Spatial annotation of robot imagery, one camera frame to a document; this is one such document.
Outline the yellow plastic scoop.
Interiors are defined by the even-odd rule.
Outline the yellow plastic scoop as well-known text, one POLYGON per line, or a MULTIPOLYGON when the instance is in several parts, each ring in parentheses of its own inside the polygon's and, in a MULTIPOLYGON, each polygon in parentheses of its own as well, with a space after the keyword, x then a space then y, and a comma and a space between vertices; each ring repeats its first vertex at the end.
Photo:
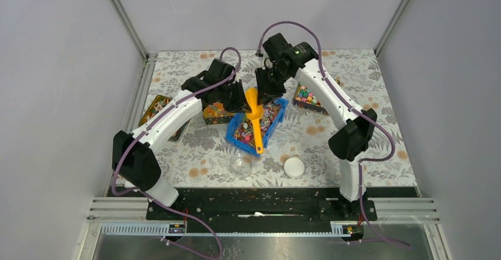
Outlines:
POLYGON ((245 98, 250 106, 251 112, 246 114, 246 117, 250 120, 253 128, 253 137, 255 141, 255 149, 258 154, 264 152, 262 131, 261 131, 261 117, 263 114, 262 105, 258 104, 257 101, 258 90, 255 87, 249 88, 245 92, 245 98))

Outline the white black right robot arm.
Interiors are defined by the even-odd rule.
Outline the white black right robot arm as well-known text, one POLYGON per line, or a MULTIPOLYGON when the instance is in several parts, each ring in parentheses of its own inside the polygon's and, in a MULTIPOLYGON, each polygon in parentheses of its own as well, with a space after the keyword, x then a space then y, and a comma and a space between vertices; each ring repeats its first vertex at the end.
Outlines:
POLYGON ((264 63, 256 69, 258 102, 267 104, 282 97, 285 82, 295 78, 307 86, 320 100, 333 120, 337 132, 328 145, 340 163, 340 203, 342 217, 353 220, 364 212, 365 187, 356 160, 365 155, 374 132, 377 114, 373 109, 363 110, 353 103, 337 82, 327 73, 318 51, 309 43, 290 44, 277 33, 267 40, 261 39, 256 55, 262 53, 264 63))

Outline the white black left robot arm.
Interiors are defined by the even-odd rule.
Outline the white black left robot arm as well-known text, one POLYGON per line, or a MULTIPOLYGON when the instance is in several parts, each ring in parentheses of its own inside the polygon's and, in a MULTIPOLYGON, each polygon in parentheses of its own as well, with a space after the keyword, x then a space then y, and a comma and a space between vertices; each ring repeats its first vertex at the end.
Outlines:
POLYGON ((119 131, 113 138, 112 170, 161 203, 169 219, 183 213, 178 191, 162 176, 156 155, 164 144, 191 118, 209 105, 220 102, 228 112, 248 112, 241 82, 235 81, 237 67, 214 59, 207 70, 190 77, 175 97, 149 121, 132 132, 119 131))

